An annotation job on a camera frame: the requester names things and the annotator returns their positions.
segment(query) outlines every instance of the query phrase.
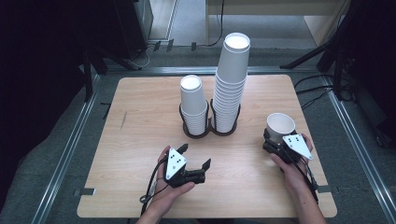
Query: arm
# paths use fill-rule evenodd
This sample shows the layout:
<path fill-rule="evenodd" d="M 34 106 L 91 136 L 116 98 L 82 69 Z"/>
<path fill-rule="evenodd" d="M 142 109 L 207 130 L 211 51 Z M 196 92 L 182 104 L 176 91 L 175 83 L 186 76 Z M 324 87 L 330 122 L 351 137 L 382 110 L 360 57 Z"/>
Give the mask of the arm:
<path fill-rule="evenodd" d="M 306 137 L 306 135 L 304 135 L 304 137 L 307 139 L 306 144 L 308 148 L 312 150 L 310 139 Z M 286 189 L 294 203 L 300 223 L 326 223 L 317 202 L 297 168 L 293 164 L 286 164 L 275 154 L 271 154 L 271 159 L 285 172 Z M 298 165 L 306 174 L 303 162 L 299 161 Z"/>
<path fill-rule="evenodd" d="M 166 147 L 163 150 L 163 153 L 161 154 L 160 158 L 158 161 L 160 161 L 164 156 L 167 151 L 169 151 L 169 146 Z M 157 172 L 157 186 L 155 188 L 155 192 L 160 191 L 161 189 L 165 188 L 167 184 L 165 181 L 163 181 L 163 166 L 164 164 L 161 164 L 158 172 Z M 142 217 L 139 218 L 139 220 L 136 223 L 139 224 L 144 224 L 144 223 L 159 223 L 161 218 L 169 212 L 169 210 L 172 207 L 173 202 L 176 200 L 176 198 L 191 189 L 193 189 L 195 186 L 194 183 L 190 182 L 187 183 L 183 186 L 180 186 L 176 189 L 173 189 L 172 187 L 168 186 L 166 187 L 163 191 L 160 193 L 156 194 L 148 206 L 146 212 L 142 215 Z"/>

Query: person's left hand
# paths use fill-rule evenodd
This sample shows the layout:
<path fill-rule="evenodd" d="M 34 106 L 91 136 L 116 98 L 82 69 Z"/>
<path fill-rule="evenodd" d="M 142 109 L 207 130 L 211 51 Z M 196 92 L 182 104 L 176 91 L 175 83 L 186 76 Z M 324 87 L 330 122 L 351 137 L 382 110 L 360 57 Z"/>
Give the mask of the person's left hand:
<path fill-rule="evenodd" d="M 167 146 L 163 149 L 163 153 L 158 158 L 158 161 L 162 160 L 165 154 L 169 151 L 170 147 Z M 146 212 L 143 214 L 141 218 L 137 221 L 137 223 L 158 223 L 161 218 L 169 212 L 174 203 L 175 199 L 189 192 L 191 189 L 195 187 L 193 182 L 186 183 L 178 188 L 172 188 L 171 186 L 167 186 L 167 183 L 163 180 L 163 167 L 164 163 L 160 165 L 157 172 L 157 186 L 155 188 L 155 193 L 159 192 L 163 189 L 163 191 L 156 194 L 148 206 Z"/>

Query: stack of cups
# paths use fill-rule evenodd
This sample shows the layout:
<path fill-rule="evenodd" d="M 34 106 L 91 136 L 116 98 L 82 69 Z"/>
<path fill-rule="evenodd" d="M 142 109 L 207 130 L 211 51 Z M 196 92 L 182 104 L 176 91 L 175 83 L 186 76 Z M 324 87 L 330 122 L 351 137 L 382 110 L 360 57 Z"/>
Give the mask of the stack of cups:
<path fill-rule="evenodd" d="M 216 125 L 212 119 L 212 126 L 220 133 L 231 131 L 237 118 L 248 76 L 249 49 L 250 40 L 246 35 L 233 33 L 225 37 L 213 94 Z"/>
<path fill-rule="evenodd" d="M 180 81 L 181 114 L 192 135 L 205 132 L 207 102 L 202 81 L 198 76 L 188 75 Z"/>

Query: table top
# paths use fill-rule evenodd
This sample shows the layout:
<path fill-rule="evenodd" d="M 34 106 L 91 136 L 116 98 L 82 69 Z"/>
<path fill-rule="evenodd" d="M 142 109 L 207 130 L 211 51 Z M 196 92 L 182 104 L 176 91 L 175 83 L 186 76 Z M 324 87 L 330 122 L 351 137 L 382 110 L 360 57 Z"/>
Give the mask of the table top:
<path fill-rule="evenodd" d="M 205 98 L 213 98 L 215 77 L 200 77 Z M 266 117 L 285 113 L 296 132 L 311 134 L 286 75 L 247 76 L 237 127 L 229 136 L 209 133 L 191 139 L 178 113 L 182 77 L 126 77 L 117 87 L 106 125 L 81 196 L 80 217 L 139 217 L 151 173 L 166 146 L 189 149 L 187 170 L 200 169 L 209 158 L 204 184 L 182 195 L 165 217 L 296 217 L 283 174 L 262 149 Z M 309 166 L 321 186 L 327 180 L 315 150 Z M 325 217 L 337 213 L 330 192 L 318 193 Z"/>

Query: metal strip on floor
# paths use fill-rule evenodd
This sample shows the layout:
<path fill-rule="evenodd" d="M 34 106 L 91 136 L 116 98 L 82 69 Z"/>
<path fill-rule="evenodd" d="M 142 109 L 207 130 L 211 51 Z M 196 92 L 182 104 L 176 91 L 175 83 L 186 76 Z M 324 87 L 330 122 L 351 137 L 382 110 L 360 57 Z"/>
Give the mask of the metal strip on floor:
<path fill-rule="evenodd" d="M 94 89 L 99 85 L 100 78 L 98 75 L 94 77 L 94 80 L 92 82 L 92 86 Z M 84 129 L 85 123 L 87 121 L 88 116 L 90 115 L 93 102 L 95 101 L 96 98 L 96 91 L 93 92 L 92 97 L 88 102 L 84 104 L 82 107 L 82 110 L 78 116 L 78 120 L 76 122 L 76 125 L 66 143 L 66 146 L 64 148 L 64 152 L 59 159 L 59 162 L 55 168 L 55 171 L 47 185 L 47 188 L 45 190 L 44 196 L 40 202 L 40 205 L 38 206 L 35 216 L 33 217 L 32 223 L 45 223 L 47 216 L 50 212 L 50 209 L 52 207 L 52 204 L 55 200 L 55 197 L 58 193 L 58 190 L 62 184 L 62 181 L 64 179 L 64 175 L 67 171 L 67 167 L 73 157 L 76 145 L 78 143 L 78 139 L 81 136 L 82 130 Z"/>
<path fill-rule="evenodd" d="M 323 78 L 323 82 L 325 85 L 331 85 L 332 82 L 328 77 Z M 380 173 L 377 171 L 369 152 L 364 146 L 359 133 L 355 129 L 353 122 L 351 121 L 347 110 L 344 107 L 344 103 L 338 101 L 335 94 L 331 91 L 329 93 L 330 99 L 332 101 L 332 105 L 334 106 L 335 111 L 339 119 L 341 120 L 344 129 L 346 130 L 346 134 L 355 150 L 356 156 L 361 163 L 361 167 L 364 173 L 367 175 L 367 178 L 373 188 L 376 198 L 381 205 L 385 216 L 389 223 L 396 223 L 396 206 L 393 198 L 389 192 L 388 187 L 384 183 Z"/>

